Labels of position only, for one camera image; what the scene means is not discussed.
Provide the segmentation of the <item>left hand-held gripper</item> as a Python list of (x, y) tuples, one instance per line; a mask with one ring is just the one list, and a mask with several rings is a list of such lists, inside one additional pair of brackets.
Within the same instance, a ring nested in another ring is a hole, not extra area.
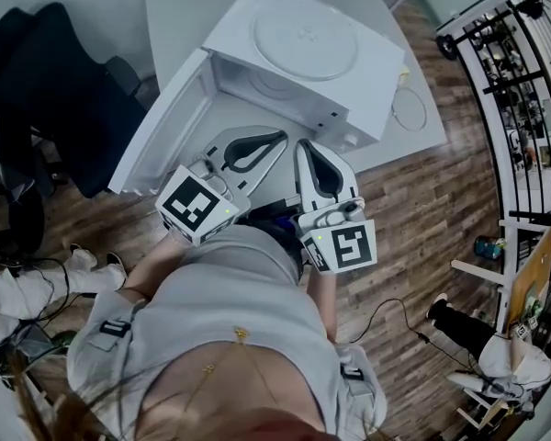
[(155, 208), (172, 232), (199, 246), (249, 210), (248, 196), (287, 144), (283, 130), (266, 126), (227, 129), (192, 164), (177, 167)]

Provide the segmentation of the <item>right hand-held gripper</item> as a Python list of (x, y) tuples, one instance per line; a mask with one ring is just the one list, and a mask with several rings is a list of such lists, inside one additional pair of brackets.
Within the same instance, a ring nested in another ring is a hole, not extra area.
[(374, 265), (375, 222), (365, 217), (364, 199), (355, 198), (352, 167), (332, 149), (307, 139), (297, 144), (296, 162), (301, 205), (311, 211), (298, 217), (298, 238), (311, 264), (323, 275)]

